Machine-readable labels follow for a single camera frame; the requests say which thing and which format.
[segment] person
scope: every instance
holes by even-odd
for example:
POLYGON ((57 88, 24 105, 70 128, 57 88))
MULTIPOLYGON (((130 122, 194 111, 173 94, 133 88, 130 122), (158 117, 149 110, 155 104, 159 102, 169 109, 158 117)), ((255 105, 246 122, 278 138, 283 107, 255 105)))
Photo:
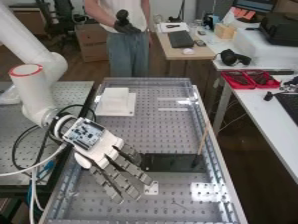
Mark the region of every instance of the person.
POLYGON ((147 76, 150 18, 149 0, 85 0, 85 11, 108 31, 110 75, 147 76), (128 22, 117 17, 128 12, 128 22))

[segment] metal optical table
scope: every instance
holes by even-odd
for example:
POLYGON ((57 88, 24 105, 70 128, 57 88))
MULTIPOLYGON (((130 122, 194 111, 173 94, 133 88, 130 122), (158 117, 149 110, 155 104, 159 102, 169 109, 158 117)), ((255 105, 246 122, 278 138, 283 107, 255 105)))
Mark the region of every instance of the metal optical table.
MULTIPOLYGON (((9 82, 0 83, 0 90, 10 86, 9 82)), ((57 82, 52 87, 53 99, 57 107, 62 108, 72 104, 85 104, 93 87, 93 82, 57 82)), ((72 110, 78 114, 81 108, 72 110)), ((21 113, 21 104, 0 106, 0 172, 16 171, 12 163, 12 145, 17 136, 34 124, 21 113)), ((16 151, 16 163, 28 167, 32 165, 41 145, 44 130, 36 130, 20 143, 16 151)), ((57 144, 49 140, 41 160, 44 160, 57 149, 57 144)), ((38 183, 40 193, 52 192, 57 181, 61 167, 56 165, 53 172, 38 183)), ((0 197, 24 196, 28 190, 29 177, 20 174, 0 178, 0 197)))
POLYGON ((149 194, 126 175, 143 194, 138 201, 124 195, 117 205, 70 156, 40 224, 247 223, 211 130, 191 167, 207 115, 189 79, 108 78, 94 107, 106 87, 137 94, 134 116, 98 117, 98 123, 143 154, 157 188, 149 194))

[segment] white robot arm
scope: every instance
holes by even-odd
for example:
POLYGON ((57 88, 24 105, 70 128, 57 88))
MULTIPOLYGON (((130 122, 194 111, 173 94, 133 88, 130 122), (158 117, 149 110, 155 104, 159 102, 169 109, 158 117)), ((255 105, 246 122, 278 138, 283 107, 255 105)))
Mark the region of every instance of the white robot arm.
POLYGON ((10 90, 17 90, 25 117, 72 144, 78 164, 89 169, 116 203, 122 202, 120 189, 137 200, 141 194, 118 170, 150 185, 151 178, 138 168, 140 154, 102 126, 58 112, 49 87, 66 71, 66 61, 58 54, 49 53, 1 1, 0 27, 0 41, 25 63, 9 71, 14 84, 10 90))

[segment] red ring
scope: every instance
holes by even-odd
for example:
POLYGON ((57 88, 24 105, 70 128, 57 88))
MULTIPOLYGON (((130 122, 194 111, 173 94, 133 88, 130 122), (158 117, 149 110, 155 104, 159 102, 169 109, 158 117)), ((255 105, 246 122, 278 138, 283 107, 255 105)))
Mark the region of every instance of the red ring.
POLYGON ((17 67, 22 66, 22 65, 17 65, 16 67, 13 67, 13 68, 9 70, 9 75, 10 75, 10 76, 14 76, 14 77, 26 77, 26 76, 36 75, 36 74, 42 70, 42 66, 38 65, 38 64, 28 64, 28 65, 37 65, 37 66, 38 66, 37 71, 34 71, 34 72, 30 73, 30 74, 24 74, 24 75, 14 74, 13 70, 14 70, 17 67))

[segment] desk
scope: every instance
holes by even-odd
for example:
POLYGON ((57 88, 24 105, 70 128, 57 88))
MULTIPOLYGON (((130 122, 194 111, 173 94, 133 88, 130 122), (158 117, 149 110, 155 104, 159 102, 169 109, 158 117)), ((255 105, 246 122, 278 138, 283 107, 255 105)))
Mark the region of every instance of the desk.
POLYGON ((157 33, 157 38, 159 40, 161 43, 161 48, 165 54, 165 58, 167 61, 167 65, 166 65, 166 74, 169 74, 170 72, 170 62, 171 61, 185 61, 185 67, 183 67, 183 75, 186 75, 186 68, 187 68, 187 61, 194 61, 194 60, 211 60, 215 56, 214 52, 211 51, 211 49, 206 46, 206 47, 198 47, 197 45, 194 45, 193 50, 194 50, 194 54, 193 55, 185 55, 182 53, 183 49, 174 49, 171 48, 170 45, 170 40, 169 40, 169 36, 165 33, 159 33, 155 30, 157 33))
MULTIPOLYGON (((201 36, 197 34, 197 37, 202 39, 209 46, 209 48, 214 51, 215 54, 219 54, 223 50, 231 49, 235 53, 243 54, 243 52, 239 51, 239 49, 234 46, 233 40, 225 40, 217 37, 214 32, 205 30, 206 35, 201 36)), ((235 66, 227 66, 222 63, 221 56, 218 55, 217 58, 213 60, 213 66, 215 69, 214 74, 207 74, 207 83, 205 88, 205 94, 203 94, 203 100, 206 104, 206 111, 210 115, 211 107, 214 105, 215 101, 215 95, 217 95, 217 85, 214 85, 215 80, 219 77, 219 72, 225 70, 266 70, 273 73, 291 73, 291 69, 289 68, 289 65, 285 65, 282 62, 267 64, 266 66, 262 65, 262 62, 258 59, 254 59, 249 66, 245 66, 243 64, 238 63, 235 66)))
MULTIPOLYGON (((292 77, 294 75, 274 76, 279 81, 287 81, 292 79, 292 77)), ((269 102, 263 100, 267 91, 273 93, 281 92, 278 89, 235 90, 230 88, 229 84, 225 82, 213 128, 215 134, 218 134, 230 95, 233 93, 298 184, 298 126, 275 97, 269 102)))
MULTIPOLYGON (((231 40, 221 40, 213 32, 206 31, 206 36, 199 37, 211 48, 215 53, 221 53, 225 49, 231 49, 235 53, 241 53, 234 47, 231 40)), ((289 66, 285 64, 271 64, 270 66, 263 66, 259 61, 254 60, 249 66, 238 64, 234 67, 226 66, 218 58, 213 61, 217 73, 223 70, 243 70, 243 69, 261 69, 266 71, 290 71, 289 66)), ((274 76, 279 81, 287 81, 292 79, 294 75, 274 76)), ((283 163, 292 179, 298 183, 298 150, 296 150, 296 136, 298 127, 291 120, 289 114, 286 113, 279 102, 274 98, 270 102, 263 101, 263 97, 267 91, 279 92, 279 90, 235 90, 231 89, 229 84, 223 81, 223 91, 221 95, 221 100, 217 108, 213 129, 215 135, 219 132, 222 120, 225 117, 225 112, 230 100, 231 93, 235 95, 241 105, 243 106, 247 115, 250 116, 255 126, 258 127, 271 149, 274 150, 281 162, 283 163)), ((214 100, 210 100, 207 111, 211 110, 214 100)))

